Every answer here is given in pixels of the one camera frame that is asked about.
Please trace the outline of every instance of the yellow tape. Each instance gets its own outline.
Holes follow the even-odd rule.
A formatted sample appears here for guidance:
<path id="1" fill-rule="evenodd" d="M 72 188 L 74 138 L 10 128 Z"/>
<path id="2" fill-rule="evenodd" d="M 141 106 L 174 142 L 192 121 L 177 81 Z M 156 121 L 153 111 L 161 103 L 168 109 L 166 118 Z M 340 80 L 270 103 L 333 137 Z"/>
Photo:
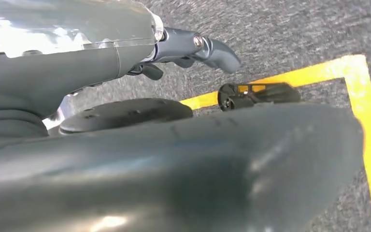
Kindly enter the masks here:
<path id="1" fill-rule="evenodd" d="M 248 86 L 238 86 L 238 92 L 244 93 L 245 91 L 248 91 Z"/>
<path id="2" fill-rule="evenodd" d="M 345 56 L 326 63 L 256 80 L 252 83 L 286 82 L 294 87 L 300 87 L 337 78 L 345 78 L 352 111 L 362 124 L 365 136 L 363 158 L 371 192 L 371 79 L 365 56 Z M 217 104 L 217 92 L 190 98 L 182 103 L 192 109 L 213 106 Z"/>

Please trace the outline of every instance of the gray carpet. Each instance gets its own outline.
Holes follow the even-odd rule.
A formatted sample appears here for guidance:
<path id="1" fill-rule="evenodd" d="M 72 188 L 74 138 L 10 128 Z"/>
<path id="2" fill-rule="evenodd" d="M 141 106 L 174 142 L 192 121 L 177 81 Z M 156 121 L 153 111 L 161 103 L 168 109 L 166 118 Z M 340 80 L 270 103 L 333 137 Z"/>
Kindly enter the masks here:
<path id="1" fill-rule="evenodd" d="M 181 100 L 348 54 L 365 54 L 371 73 L 371 0 L 142 0 L 167 26 L 197 30 L 227 42 L 244 62 L 234 75 L 202 65 L 161 65 L 159 82 L 124 77 L 70 99 L 75 111 L 140 97 Z M 340 80 L 302 87 L 305 100 L 349 108 Z M 198 110 L 198 115 L 218 111 Z M 371 199 L 363 169 L 307 231 L 371 232 Z"/>

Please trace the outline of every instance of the transparent plastic cover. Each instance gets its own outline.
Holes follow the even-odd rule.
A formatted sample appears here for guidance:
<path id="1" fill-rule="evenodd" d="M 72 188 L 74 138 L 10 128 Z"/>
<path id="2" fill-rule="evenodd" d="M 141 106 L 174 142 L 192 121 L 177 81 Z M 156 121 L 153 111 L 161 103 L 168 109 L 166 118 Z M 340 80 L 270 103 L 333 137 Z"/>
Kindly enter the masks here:
<path id="1" fill-rule="evenodd" d="M 0 0 L 0 53 L 15 58 L 151 45 L 161 19 L 131 0 Z"/>

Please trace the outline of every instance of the bolt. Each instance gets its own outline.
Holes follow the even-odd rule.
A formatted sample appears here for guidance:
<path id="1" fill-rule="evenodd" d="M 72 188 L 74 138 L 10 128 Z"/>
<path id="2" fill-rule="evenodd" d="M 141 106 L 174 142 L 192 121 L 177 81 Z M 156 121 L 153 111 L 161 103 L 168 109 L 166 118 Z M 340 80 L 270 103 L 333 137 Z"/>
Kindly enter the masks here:
<path id="1" fill-rule="evenodd" d="M 195 45 L 197 48 L 202 48 L 202 46 L 204 45 L 204 40 L 202 39 L 201 35 L 196 34 L 196 35 L 194 36 L 194 45 Z"/>

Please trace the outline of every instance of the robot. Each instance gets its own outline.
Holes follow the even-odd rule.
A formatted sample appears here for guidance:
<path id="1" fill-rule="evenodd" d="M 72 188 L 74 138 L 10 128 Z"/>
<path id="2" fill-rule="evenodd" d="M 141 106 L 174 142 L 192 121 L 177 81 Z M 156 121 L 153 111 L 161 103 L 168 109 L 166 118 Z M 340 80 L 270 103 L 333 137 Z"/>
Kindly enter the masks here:
<path id="1" fill-rule="evenodd" d="M 161 23 L 130 0 L 0 0 L 0 232 L 297 232 L 350 182 L 358 121 L 284 84 L 227 85 L 227 112 L 202 117 L 164 99 L 99 106 L 48 136 L 42 120 L 84 87 L 158 80 L 159 62 L 241 67 Z"/>

